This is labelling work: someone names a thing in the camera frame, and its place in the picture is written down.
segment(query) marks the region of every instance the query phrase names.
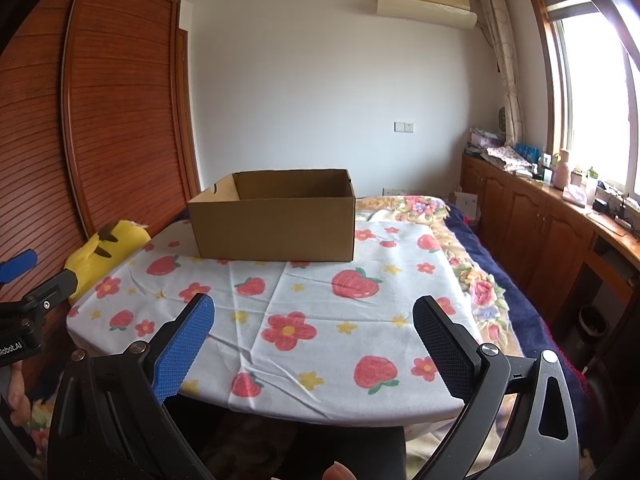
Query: pink bottle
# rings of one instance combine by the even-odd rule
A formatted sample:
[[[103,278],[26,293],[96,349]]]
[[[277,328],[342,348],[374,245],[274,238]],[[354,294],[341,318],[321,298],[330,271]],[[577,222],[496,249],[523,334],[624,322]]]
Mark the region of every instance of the pink bottle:
[[[569,150],[560,150],[560,160],[554,169],[554,177],[551,184],[557,189],[564,189],[571,180],[571,170],[569,170]]]

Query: yellow plush toy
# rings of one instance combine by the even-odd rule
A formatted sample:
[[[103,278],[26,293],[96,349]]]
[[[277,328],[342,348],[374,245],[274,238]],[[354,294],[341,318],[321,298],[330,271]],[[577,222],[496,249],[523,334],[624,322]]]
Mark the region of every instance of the yellow plush toy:
[[[69,303],[73,305],[149,240],[146,230],[135,222],[120,220],[105,225],[66,260],[65,268],[75,272],[78,278],[78,288],[69,297]]]

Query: trash can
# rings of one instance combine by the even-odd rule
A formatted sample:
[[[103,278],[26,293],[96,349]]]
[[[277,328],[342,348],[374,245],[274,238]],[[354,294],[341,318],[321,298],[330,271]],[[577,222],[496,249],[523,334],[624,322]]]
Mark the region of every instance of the trash can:
[[[595,354],[595,345],[608,329],[607,320],[593,305],[585,305],[578,311],[571,330],[562,342],[564,355],[578,370],[589,363]]]

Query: curtain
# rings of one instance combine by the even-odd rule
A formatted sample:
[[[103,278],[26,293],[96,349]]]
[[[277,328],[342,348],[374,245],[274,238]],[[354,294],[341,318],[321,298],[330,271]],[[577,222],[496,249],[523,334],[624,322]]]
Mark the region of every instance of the curtain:
[[[515,146],[518,142],[524,142],[525,136],[516,90],[517,62],[511,20],[504,0],[480,0],[480,3],[504,86],[507,145]]]

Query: screw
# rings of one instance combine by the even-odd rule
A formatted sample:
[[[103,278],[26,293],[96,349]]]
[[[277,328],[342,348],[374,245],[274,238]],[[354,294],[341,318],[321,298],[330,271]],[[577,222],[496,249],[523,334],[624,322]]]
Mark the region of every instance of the screw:
[[[558,356],[556,355],[555,352],[553,352],[551,350],[543,350],[542,351],[542,358],[547,363],[557,363],[558,362]]]
[[[144,341],[134,341],[129,345],[129,352],[132,354],[142,354],[146,350],[146,343]]]
[[[490,357],[493,357],[495,355],[498,355],[500,353],[500,351],[498,350],[498,347],[496,345],[493,345],[491,343],[484,343],[480,349],[482,350],[482,353],[484,355],[488,355]]]
[[[75,350],[72,354],[71,354],[71,360],[72,361],[82,361],[82,359],[84,359],[84,356],[86,355],[86,352],[84,350],[82,350],[81,348],[79,348],[78,350]]]

